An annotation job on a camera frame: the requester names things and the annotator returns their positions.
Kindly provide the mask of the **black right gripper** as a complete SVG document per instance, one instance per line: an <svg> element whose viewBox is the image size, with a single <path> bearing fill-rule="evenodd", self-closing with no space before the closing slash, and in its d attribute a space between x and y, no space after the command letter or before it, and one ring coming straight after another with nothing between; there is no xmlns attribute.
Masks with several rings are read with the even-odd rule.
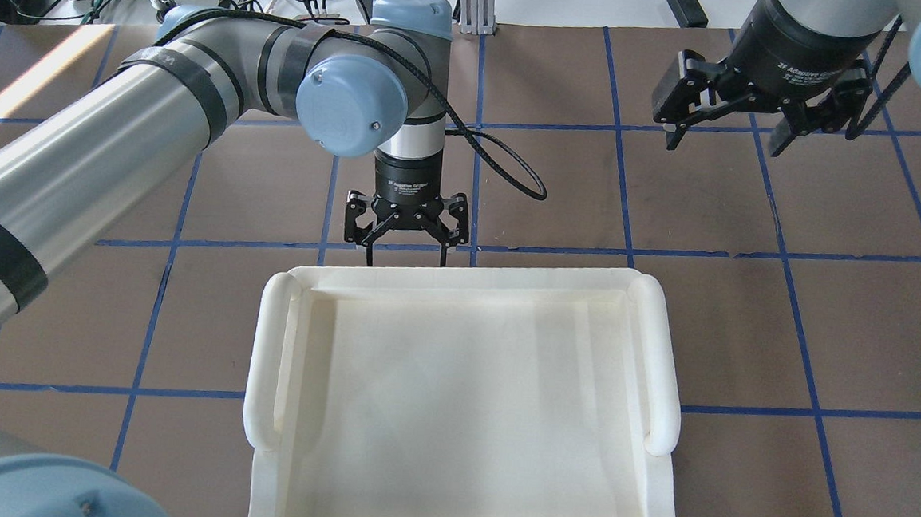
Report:
<svg viewBox="0 0 921 517"><path fill-rule="evenodd" d="M860 55L876 30L821 32L791 12L789 1L757 0L721 61L678 52L651 101L667 151L703 121L733 112L781 112L770 136L774 158L798 137L839 132L863 112L871 84L870 65Z"/></svg>

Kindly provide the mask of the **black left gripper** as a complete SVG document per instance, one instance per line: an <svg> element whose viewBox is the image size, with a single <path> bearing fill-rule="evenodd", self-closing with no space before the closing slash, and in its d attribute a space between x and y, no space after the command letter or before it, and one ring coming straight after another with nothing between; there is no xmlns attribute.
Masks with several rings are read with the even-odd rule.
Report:
<svg viewBox="0 0 921 517"><path fill-rule="evenodd" d="M440 268L449 264L452 247L472 239L467 196L441 194L443 160L442 154L406 160L374 152L374 194L349 191L343 235L345 241L363 246L367 267L375 266L375 246L388 232L425 231L440 245Z"/></svg>

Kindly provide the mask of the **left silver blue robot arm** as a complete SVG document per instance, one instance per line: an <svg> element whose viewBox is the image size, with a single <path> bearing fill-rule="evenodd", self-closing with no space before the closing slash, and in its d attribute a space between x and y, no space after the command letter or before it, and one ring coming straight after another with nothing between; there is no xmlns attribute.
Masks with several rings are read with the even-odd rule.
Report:
<svg viewBox="0 0 921 517"><path fill-rule="evenodd" d="M372 34L239 10L172 10L156 42L0 149L0 326L247 111L339 157L438 168L448 0L374 0Z"/></svg>

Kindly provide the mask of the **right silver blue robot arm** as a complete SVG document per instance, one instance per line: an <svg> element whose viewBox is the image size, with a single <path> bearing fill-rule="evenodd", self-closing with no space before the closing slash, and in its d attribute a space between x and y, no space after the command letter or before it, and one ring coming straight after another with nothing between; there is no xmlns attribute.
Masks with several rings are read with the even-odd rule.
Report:
<svg viewBox="0 0 921 517"><path fill-rule="evenodd" d="M855 140L910 78L921 88L921 0L755 0L724 59L678 53L652 117L675 150L703 121L779 114L778 156L816 132Z"/></svg>

